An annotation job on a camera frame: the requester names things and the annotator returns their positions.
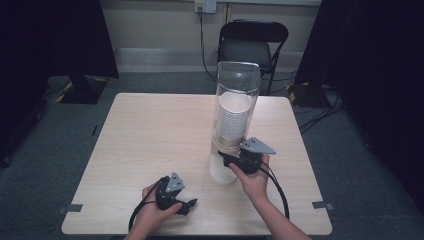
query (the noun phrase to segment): black chair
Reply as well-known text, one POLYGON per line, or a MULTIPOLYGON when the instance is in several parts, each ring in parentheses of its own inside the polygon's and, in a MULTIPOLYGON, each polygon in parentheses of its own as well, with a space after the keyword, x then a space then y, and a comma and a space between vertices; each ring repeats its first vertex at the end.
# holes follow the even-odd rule
POLYGON ((219 33, 218 62, 249 62, 259 65, 261 75, 271 74, 266 95, 271 91, 281 47, 289 31, 278 22, 238 19, 225 24, 219 33), (278 47, 271 56, 269 43, 278 47))

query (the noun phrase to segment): electrical outlet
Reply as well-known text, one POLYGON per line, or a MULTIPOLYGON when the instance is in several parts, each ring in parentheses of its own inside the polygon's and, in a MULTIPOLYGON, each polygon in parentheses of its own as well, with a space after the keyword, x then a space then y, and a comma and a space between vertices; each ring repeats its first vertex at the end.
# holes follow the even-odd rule
POLYGON ((194 1, 194 12, 206 12, 206 3, 205 1, 194 1))

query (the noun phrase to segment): stack of cups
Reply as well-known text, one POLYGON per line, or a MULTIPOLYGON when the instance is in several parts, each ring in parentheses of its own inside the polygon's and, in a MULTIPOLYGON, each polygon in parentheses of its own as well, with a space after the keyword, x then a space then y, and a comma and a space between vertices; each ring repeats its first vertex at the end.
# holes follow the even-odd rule
POLYGON ((230 183, 236 176, 224 167, 218 151, 237 156, 240 143, 246 140, 260 90, 259 66, 252 63, 220 62, 217 79, 210 172, 218 182, 230 183))

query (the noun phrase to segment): table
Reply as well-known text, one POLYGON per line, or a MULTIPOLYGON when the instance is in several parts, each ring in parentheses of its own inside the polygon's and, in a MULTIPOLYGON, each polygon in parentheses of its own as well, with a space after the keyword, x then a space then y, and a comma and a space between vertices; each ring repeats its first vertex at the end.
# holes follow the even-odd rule
MULTIPOLYGON (((197 198, 187 216, 167 219, 154 235, 269 235, 237 179, 220 184, 209 173, 215 95, 118 94, 107 116, 72 204, 65 234, 128 232, 128 220, 141 192, 175 171, 186 188, 183 201, 197 198)), ((291 220, 307 234, 332 230, 305 146, 288 99, 258 97, 248 137, 277 151, 270 167, 283 188, 291 220)), ((268 195, 284 212, 270 181, 268 195)))

